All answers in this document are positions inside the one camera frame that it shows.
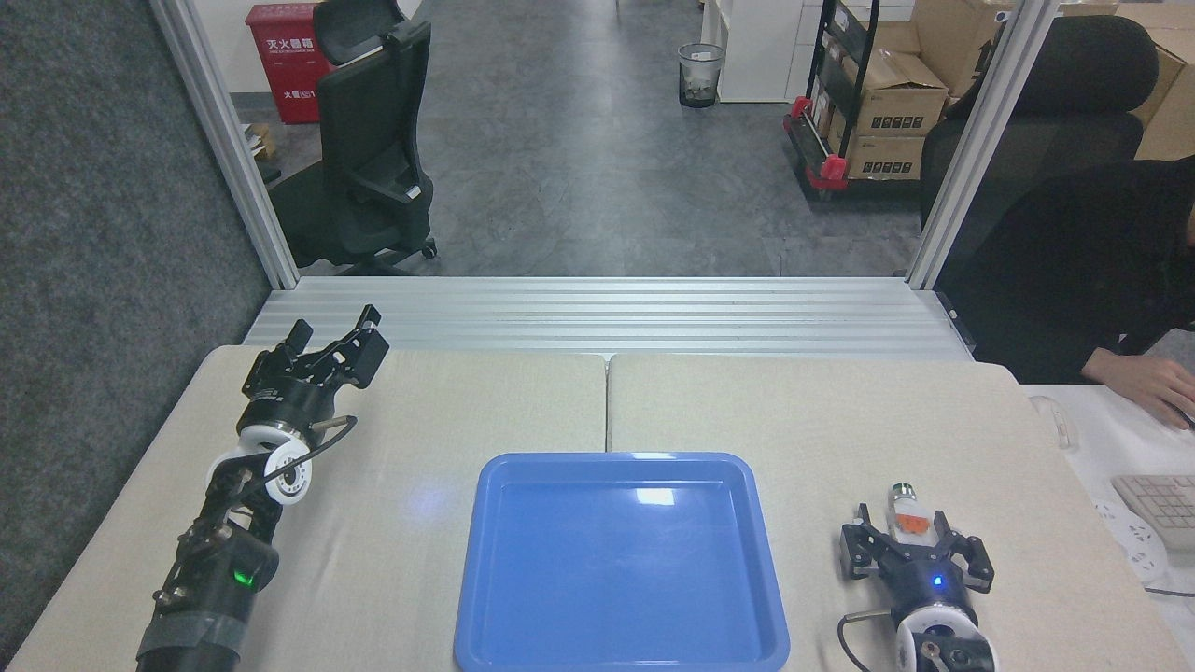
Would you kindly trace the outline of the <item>person's hand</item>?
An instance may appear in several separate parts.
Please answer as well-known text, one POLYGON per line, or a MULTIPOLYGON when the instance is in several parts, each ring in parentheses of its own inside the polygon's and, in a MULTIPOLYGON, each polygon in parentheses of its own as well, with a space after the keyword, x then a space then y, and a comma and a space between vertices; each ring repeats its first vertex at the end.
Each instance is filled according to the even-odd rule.
POLYGON ((1190 371, 1165 358, 1113 356, 1103 383, 1145 413, 1181 430, 1191 429, 1194 381, 1190 371))

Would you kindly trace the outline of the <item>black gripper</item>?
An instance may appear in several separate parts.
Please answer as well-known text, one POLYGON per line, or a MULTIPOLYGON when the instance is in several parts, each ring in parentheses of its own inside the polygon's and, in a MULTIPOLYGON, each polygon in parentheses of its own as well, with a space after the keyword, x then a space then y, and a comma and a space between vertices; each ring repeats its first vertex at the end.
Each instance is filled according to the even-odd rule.
POLYGON ((995 578, 989 552, 978 536, 952 529, 943 511, 934 511, 934 531, 939 538, 938 560, 925 552, 907 554, 891 531, 880 532, 875 527, 868 505, 859 503, 853 523, 844 524, 840 531, 845 578, 881 578, 891 595, 894 622, 934 604, 960 609, 969 621, 978 622, 968 588, 983 595, 989 593, 995 578), (964 569, 952 562, 956 554, 966 561, 964 569))
POLYGON ((317 353, 304 354, 312 336, 306 320, 296 320, 272 350, 257 353, 243 385, 249 404, 243 429, 283 424, 304 436, 315 436, 312 424, 327 419, 327 387, 351 384, 368 387, 388 352, 376 330, 384 316, 366 305, 354 330, 317 353))

